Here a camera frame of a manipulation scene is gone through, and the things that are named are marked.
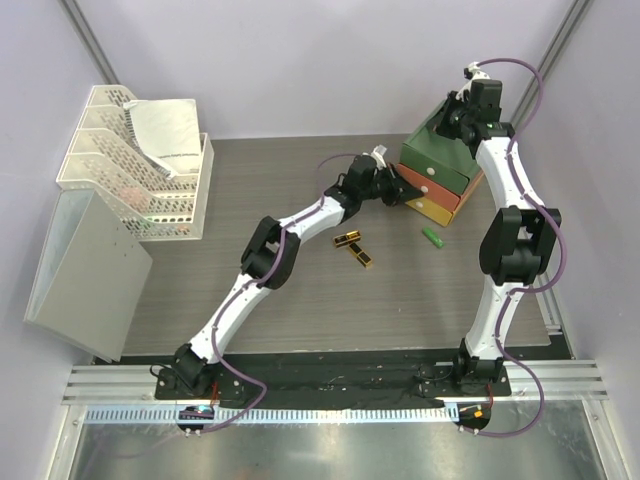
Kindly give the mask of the yellow bottom drawer box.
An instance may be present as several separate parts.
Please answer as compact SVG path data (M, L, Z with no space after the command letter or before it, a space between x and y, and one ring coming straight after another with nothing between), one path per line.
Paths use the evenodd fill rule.
M477 189L477 186L472 186L467 192L465 192L461 197L458 197L458 204L454 207L453 210L448 210L435 201L431 200L427 195L420 197L418 199L410 200L406 202L406 205L420 213L421 215L429 218L434 221L436 224L447 227L451 224L453 219L457 216L459 211L466 204L470 196Z

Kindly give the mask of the red drawer box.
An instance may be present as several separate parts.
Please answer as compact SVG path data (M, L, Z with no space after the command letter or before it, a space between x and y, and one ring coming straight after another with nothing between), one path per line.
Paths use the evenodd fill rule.
M465 204L484 177L482 172L478 173L473 180L469 181L464 192L458 194L402 164L397 165L397 170L405 180L423 193L421 198L413 201L417 207L434 204L450 213L457 211Z

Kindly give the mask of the green top drawer box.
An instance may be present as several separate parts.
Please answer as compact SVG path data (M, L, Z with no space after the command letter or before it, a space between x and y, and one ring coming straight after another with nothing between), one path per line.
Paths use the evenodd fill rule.
M442 106L443 103L440 103L405 139L399 162L454 194L461 195L481 170L461 140L448 139L435 133L433 117Z

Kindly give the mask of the gold black lipstick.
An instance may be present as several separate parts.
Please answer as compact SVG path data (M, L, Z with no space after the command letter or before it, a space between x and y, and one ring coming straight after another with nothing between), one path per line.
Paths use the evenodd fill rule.
M371 257L360 247L358 243L351 243L348 246L349 251L354 255L358 263L364 268L369 268L373 260Z
M361 232L359 230L354 230L334 237L332 242L336 248L341 248L358 242L361 238Z

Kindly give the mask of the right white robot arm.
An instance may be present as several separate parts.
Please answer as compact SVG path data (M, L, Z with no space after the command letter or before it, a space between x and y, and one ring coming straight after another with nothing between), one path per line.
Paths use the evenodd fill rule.
M504 341L516 309L546 271L561 223L560 212L545 207L525 173L515 130L500 119L501 96L500 82L474 81L466 91L449 94L434 128L468 147L496 207L479 249L483 294L451 371L453 386L465 395L500 382Z

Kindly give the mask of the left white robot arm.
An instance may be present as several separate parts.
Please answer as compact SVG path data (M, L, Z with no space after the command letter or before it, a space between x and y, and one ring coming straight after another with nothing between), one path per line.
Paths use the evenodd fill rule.
M311 206L281 219L264 217L241 255L240 273L229 294L205 326L176 350L170 365L175 385L190 398L203 398L214 385L212 366L221 364L265 395L267 386L233 369L223 353L251 311L287 282L300 247L352 218L365 201L379 199L393 207L422 195L375 149L355 156L348 170Z

